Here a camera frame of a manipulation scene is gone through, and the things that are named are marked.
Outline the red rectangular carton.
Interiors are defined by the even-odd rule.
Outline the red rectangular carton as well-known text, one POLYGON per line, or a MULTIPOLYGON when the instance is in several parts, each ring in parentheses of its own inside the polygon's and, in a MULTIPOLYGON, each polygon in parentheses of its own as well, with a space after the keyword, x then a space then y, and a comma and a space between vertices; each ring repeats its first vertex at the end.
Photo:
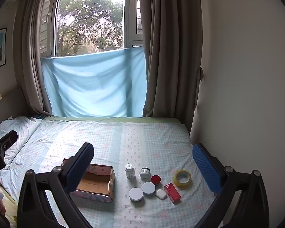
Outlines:
POLYGON ((172 183, 164 185, 164 190, 172 203, 177 203, 181 200, 181 195, 172 183))

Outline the white pill bottle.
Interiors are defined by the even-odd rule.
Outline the white pill bottle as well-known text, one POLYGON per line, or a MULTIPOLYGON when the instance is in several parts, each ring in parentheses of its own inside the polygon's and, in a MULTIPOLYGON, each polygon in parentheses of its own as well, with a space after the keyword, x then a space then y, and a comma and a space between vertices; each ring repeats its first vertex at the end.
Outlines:
POLYGON ((125 165, 126 176, 128 179, 135 177, 135 168, 131 163, 125 165))

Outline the open cardboard box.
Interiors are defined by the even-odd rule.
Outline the open cardboard box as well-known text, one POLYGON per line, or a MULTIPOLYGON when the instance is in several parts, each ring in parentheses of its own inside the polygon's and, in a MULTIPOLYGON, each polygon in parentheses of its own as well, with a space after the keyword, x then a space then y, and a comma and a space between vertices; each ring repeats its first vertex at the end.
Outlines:
POLYGON ((81 198, 111 203, 115 172, 112 166, 76 162, 66 174, 66 192, 81 198))

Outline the brown curtain left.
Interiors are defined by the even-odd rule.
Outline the brown curtain left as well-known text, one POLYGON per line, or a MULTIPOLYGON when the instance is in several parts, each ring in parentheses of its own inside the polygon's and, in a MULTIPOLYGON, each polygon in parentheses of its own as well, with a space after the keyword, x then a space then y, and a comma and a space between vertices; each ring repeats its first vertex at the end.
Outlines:
POLYGON ((19 0, 13 30, 16 81, 31 111, 51 115, 44 85, 42 58, 55 55, 55 12, 58 0, 19 0))

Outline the brown curtain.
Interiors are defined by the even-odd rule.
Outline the brown curtain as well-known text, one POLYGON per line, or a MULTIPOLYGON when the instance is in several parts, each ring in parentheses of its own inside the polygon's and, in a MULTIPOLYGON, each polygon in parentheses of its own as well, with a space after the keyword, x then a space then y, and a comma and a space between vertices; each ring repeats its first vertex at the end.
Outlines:
POLYGON ((201 73, 201 0, 140 0, 147 94, 144 117, 192 128, 201 73))
POLYGON ((16 81, 31 111, 51 115, 44 85, 42 58, 55 55, 55 12, 58 0, 19 0, 13 30, 16 81))

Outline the yellow tape roll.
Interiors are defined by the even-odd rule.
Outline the yellow tape roll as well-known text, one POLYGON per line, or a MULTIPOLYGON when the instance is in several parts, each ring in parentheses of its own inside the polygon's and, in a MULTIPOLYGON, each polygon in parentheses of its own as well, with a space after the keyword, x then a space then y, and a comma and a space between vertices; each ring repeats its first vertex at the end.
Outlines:
POLYGON ((186 170, 179 170, 174 174, 172 180, 174 185, 179 188, 187 187, 192 182, 192 175, 186 170))

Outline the white earbuds case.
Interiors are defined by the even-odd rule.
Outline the white earbuds case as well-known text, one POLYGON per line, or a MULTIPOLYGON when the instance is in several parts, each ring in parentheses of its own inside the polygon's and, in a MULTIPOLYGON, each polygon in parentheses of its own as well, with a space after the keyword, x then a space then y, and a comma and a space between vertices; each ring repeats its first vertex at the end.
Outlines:
POLYGON ((160 200, 165 200, 167 198, 167 193, 163 189, 157 189, 156 192, 155 192, 155 195, 160 200))

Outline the checkered floral bed sheet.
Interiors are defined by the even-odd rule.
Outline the checkered floral bed sheet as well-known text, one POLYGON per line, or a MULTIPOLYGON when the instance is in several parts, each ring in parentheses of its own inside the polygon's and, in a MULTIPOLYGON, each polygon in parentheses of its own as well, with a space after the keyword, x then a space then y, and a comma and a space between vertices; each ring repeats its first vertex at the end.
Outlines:
POLYGON ((86 142, 94 147, 92 163, 109 165, 115 172, 111 203, 74 196, 72 199, 93 227, 194 227, 214 200, 192 158, 192 144, 184 125, 177 121, 92 121, 18 117, 0 124, 0 138, 15 130, 18 141, 6 153, 0 184, 17 201, 25 172, 48 172, 77 153, 86 142), (179 170, 192 175, 192 183, 180 189, 181 200, 173 204, 155 195, 134 203, 129 191, 141 187, 142 179, 126 176, 126 164, 135 173, 143 167, 172 182, 179 170))

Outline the red lid small jar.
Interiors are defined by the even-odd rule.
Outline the red lid small jar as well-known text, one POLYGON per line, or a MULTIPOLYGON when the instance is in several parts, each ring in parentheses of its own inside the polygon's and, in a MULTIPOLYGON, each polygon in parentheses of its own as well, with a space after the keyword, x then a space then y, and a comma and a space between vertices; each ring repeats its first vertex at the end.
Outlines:
POLYGON ((154 184, 154 185, 158 185, 161 182, 161 177, 157 174, 154 174, 151 176, 150 181, 154 184))

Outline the pale green jar white lid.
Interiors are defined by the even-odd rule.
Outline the pale green jar white lid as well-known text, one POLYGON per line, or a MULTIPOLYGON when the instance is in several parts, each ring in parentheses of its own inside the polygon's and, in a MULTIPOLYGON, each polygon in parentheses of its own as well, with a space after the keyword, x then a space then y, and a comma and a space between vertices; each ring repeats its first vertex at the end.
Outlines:
POLYGON ((145 182, 142 185, 142 191, 145 195, 152 195, 156 190, 156 186, 152 182, 145 182))

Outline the black lid white jar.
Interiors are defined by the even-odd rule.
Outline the black lid white jar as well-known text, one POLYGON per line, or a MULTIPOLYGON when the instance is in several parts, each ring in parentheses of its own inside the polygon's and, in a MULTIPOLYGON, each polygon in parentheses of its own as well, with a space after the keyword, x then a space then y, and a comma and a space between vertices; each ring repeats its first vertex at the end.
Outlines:
POLYGON ((148 167, 142 167, 140 172, 139 172, 139 176, 142 179, 149 179, 151 177, 151 171, 148 167))

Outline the light blue hanging cloth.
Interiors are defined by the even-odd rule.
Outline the light blue hanging cloth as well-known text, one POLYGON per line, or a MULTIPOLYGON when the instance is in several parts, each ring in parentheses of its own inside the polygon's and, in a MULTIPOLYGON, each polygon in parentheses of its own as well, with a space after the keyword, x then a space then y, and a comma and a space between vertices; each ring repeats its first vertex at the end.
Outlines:
POLYGON ((59 117, 142 117, 147 77, 142 46, 42 58, 52 114, 59 117))

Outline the brown curtain right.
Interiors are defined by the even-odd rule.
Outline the brown curtain right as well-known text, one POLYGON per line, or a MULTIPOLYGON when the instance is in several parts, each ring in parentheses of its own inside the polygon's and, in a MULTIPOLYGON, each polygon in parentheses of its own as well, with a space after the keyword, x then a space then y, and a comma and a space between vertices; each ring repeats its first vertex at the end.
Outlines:
POLYGON ((147 94, 144 117, 192 128, 201 73, 201 0, 140 0, 147 94))

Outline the window frame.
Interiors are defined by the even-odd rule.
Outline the window frame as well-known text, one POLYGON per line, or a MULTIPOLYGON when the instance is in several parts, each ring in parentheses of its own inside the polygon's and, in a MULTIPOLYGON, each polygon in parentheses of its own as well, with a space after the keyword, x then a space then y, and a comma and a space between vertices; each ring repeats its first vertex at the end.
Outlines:
POLYGON ((140 0, 44 0, 40 54, 63 57, 143 44, 140 0))

